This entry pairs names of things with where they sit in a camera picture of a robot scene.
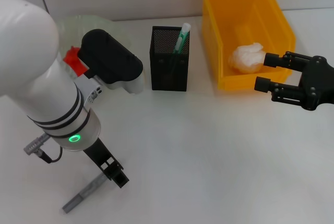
crumpled paper towel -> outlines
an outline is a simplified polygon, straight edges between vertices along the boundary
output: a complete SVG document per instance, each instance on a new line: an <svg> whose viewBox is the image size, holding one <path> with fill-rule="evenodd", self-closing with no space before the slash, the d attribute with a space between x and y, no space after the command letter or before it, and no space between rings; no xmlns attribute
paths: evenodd
<svg viewBox="0 0 334 224"><path fill-rule="evenodd" d="M229 59L229 64L244 74L258 72L263 66L266 53L260 43L239 46Z"/></svg>

white table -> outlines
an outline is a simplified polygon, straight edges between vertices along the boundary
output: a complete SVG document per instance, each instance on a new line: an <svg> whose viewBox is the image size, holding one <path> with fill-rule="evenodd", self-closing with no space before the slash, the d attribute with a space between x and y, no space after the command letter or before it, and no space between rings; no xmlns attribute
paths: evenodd
<svg viewBox="0 0 334 224"><path fill-rule="evenodd" d="M334 9L285 12L297 52L334 64ZM192 24L188 91L150 89L152 26ZM83 152L46 164L23 147L42 131L0 98L0 222L35 224L319 224L334 222L334 106L314 112L269 94L217 92L200 17L119 22L143 62L137 96L106 91L94 104L101 139L130 182L105 183L70 214L59 209L100 170ZM289 83L297 84L293 74ZM45 151L57 157L54 141Z"/></svg>

black mesh pen holder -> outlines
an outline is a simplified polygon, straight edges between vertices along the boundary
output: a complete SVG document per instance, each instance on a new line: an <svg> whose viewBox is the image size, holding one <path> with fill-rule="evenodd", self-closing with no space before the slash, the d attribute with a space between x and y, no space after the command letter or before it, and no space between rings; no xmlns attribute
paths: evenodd
<svg viewBox="0 0 334 224"><path fill-rule="evenodd" d="M153 27L150 62L152 90L186 91L189 62L189 38L181 53L173 54L181 27Z"/></svg>

yellow storage bin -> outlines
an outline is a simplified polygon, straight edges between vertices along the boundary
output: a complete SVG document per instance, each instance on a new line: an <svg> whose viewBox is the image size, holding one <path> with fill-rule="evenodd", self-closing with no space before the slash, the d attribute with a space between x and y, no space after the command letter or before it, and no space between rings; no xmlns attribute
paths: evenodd
<svg viewBox="0 0 334 224"><path fill-rule="evenodd" d="M242 74L228 64L238 46L254 42L280 56L294 51L295 36L276 0L204 0L202 33L219 89L254 89L257 76L285 82L291 74L289 69L267 66L255 74Z"/></svg>

white robotic arm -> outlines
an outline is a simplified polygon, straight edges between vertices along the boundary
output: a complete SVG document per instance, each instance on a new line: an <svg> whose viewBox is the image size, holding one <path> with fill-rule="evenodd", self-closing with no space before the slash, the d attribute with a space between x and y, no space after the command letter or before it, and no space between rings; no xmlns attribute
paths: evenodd
<svg viewBox="0 0 334 224"><path fill-rule="evenodd" d="M56 60L58 44L57 27L48 13L23 0L0 0L0 96L8 95L45 132L44 140L37 139L30 148L52 137L62 148L83 150L122 187L128 179L117 160L106 162L114 157L99 139L99 119L85 106L85 91ZM79 56L89 71L78 84L94 79L109 89L142 91L141 61L103 30L87 33ZM102 169L105 162L108 167Z"/></svg>

